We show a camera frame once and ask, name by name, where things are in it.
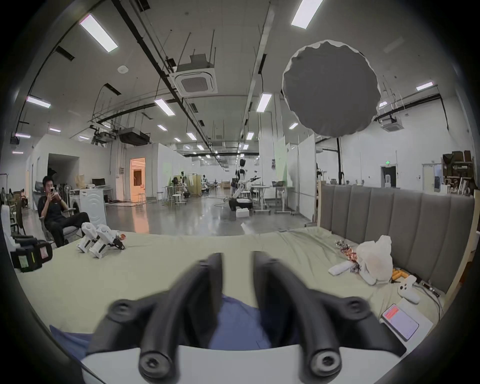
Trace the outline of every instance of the white partition wall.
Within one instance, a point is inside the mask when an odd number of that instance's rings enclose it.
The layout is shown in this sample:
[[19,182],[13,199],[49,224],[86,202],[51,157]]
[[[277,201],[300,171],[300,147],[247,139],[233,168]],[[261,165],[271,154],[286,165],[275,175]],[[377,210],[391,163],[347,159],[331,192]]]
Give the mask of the white partition wall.
[[288,207],[297,211],[299,198],[299,149],[298,145],[287,144]]
[[307,219],[312,220],[316,205],[316,159],[315,135],[309,136],[298,145],[299,152],[299,211]]

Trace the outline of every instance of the white box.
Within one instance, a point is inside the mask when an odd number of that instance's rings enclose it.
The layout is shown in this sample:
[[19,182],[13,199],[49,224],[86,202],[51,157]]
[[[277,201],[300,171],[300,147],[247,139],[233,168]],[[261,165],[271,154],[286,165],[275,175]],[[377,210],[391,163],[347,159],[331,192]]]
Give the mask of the white box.
[[237,208],[235,215],[237,215],[237,217],[248,217],[250,216],[250,211],[248,208]]

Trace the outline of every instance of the white game controller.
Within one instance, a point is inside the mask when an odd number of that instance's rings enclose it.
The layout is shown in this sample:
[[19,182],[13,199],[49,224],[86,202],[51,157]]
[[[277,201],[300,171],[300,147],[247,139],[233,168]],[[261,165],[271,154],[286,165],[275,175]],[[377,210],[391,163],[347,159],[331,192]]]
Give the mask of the white game controller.
[[413,304],[418,304],[420,301],[420,296],[413,290],[413,283],[416,281],[417,278],[410,275],[398,287],[398,294]]

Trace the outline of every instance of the headboard panel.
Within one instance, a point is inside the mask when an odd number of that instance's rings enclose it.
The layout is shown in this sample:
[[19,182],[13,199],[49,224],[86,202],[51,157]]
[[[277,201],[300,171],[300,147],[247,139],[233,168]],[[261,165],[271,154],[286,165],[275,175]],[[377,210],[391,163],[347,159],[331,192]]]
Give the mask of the headboard panel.
[[321,227],[357,244],[389,235],[395,265],[447,292],[471,232],[473,198],[322,184],[321,199]]

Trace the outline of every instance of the window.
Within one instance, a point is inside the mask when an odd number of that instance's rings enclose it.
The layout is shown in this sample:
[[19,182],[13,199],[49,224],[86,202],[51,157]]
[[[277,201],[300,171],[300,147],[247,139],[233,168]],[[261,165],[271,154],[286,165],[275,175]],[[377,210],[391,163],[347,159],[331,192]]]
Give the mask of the window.
[[133,170],[133,185],[135,187],[142,185],[142,170],[141,169],[134,169]]

